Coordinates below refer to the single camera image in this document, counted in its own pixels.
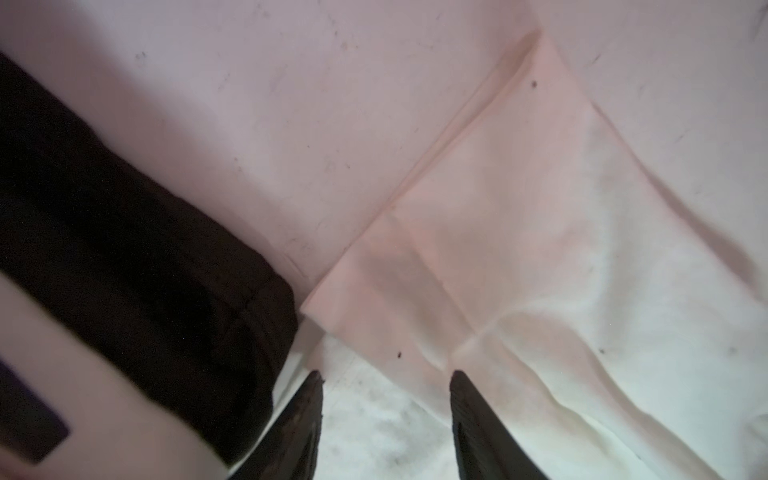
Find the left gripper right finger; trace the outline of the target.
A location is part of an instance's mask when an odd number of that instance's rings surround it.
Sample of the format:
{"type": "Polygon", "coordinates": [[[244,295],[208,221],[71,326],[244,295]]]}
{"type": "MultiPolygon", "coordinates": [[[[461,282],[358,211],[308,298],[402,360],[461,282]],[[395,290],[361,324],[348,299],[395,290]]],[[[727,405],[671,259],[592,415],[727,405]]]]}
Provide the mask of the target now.
{"type": "Polygon", "coordinates": [[[547,480],[460,370],[451,377],[450,407],[461,480],[547,480]]]}

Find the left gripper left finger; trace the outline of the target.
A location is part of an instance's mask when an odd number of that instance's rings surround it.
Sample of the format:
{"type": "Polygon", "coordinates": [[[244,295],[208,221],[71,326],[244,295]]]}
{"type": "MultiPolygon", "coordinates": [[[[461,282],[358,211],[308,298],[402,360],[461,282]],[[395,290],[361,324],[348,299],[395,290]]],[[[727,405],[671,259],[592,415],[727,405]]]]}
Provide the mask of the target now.
{"type": "Polygon", "coordinates": [[[229,476],[242,480],[311,480],[322,431],[323,378],[312,371],[256,448],[229,476]]]}

